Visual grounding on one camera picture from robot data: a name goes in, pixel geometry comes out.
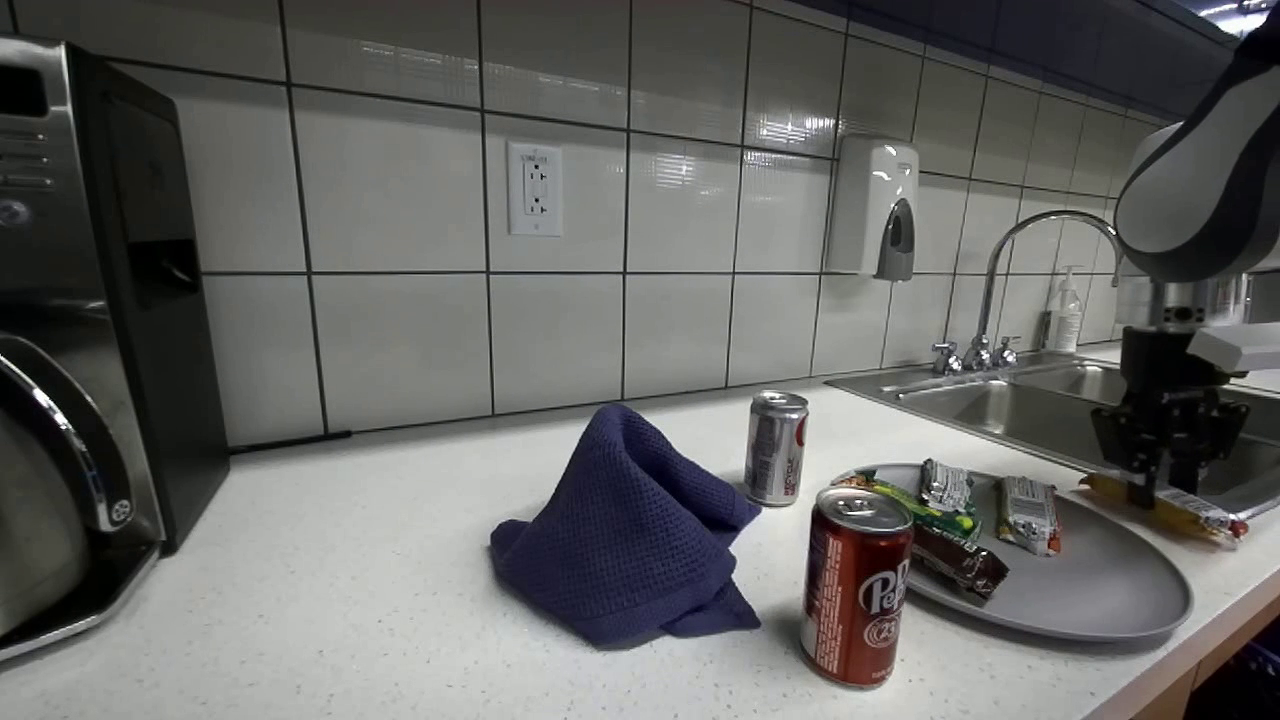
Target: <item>dr pepper can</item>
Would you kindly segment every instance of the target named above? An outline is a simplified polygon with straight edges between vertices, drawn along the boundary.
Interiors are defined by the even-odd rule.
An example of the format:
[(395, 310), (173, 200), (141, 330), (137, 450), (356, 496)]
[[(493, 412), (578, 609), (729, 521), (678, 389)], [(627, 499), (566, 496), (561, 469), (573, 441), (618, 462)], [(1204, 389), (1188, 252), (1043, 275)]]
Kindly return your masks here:
[(814, 505), (801, 643), (837, 683), (886, 683), (911, 567), (911, 515), (886, 496), (823, 486)]

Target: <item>microwave handle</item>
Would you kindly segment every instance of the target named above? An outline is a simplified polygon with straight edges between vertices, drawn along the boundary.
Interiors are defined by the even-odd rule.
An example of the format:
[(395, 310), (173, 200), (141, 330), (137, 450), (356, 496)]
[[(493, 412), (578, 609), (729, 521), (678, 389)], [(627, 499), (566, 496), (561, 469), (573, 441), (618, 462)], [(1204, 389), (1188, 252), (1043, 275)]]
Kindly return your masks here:
[(73, 478), (80, 515), (98, 533), (133, 521), (125, 454), (90, 391), (33, 338), (0, 330), (0, 402), (9, 402)]

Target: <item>soap dispenser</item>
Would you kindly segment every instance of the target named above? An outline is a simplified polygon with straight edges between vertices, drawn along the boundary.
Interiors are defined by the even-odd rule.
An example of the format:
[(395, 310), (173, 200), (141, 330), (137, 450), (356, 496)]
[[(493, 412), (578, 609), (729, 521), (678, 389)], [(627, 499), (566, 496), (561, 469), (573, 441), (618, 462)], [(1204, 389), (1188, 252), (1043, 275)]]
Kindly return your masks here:
[(911, 279), (921, 153), (907, 142), (845, 135), (828, 270)]

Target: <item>can lid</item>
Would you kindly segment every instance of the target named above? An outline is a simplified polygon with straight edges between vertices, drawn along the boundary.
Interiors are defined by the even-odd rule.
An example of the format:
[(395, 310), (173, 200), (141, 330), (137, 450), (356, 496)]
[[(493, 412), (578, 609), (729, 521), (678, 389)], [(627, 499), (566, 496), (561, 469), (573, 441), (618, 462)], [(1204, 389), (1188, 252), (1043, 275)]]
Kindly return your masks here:
[(890, 496), (864, 496), (855, 486), (823, 486), (818, 496), (818, 507), (840, 523), (840, 528), (855, 528), (855, 533), (871, 533), (871, 535), (890, 535), (890, 533), (907, 533), (911, 515), (904, 507), (896, 507)]
[(796, 391), (756, 391), (754, 408), (767, 408), (767, 412), (810, 412), (810, 400)]

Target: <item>chrome faucet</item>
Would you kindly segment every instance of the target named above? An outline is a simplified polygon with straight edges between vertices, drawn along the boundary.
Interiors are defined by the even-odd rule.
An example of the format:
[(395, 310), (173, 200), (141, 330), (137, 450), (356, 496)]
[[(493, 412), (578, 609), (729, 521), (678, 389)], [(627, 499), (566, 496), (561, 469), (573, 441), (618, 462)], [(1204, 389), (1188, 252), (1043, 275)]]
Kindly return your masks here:
[(1080, 213), (1080, 206), (1047, 206), (1047, 213), (1035, 213), (1035, 215), (1018, 220), (1018, 225), (995, 241), (995, 247), (991, 247), (989, 279), (983, 279), (983, 307), (980, 307), (980, 314), (975, 314), (975, 335), (973, 335), (973, 343), (969, 343), (969, 352), (964, 352), (964, 367), (983, 373), (983, 367), (1009, 367), (1009, 364), (1018, 364), (1018, 352), (1011, 352), (1011, 338), (1018, 338), (1018, 335), (1004, 335), (1004, 343), (1001, 343), (995, 356), (991, 356), (991, 343), (989, 343), (995, 270), (1001, 270), (1004, 247), (1009, 247), (1024, 226), (1031, 226), (1031, 225), (1040, 225), (1040, 220), (1051, 220), (1051, 215), (1060, 215), (1060, 220), (1080, 220), (1080, 225), (1097, 226), (1097, 230), (1117, 247), (1117, 254), (1122, 254), (1122, 234), (1117, 234), (1117, 226), (1111, 226), (1105, 215), (1094, 215), (1094, 213)]

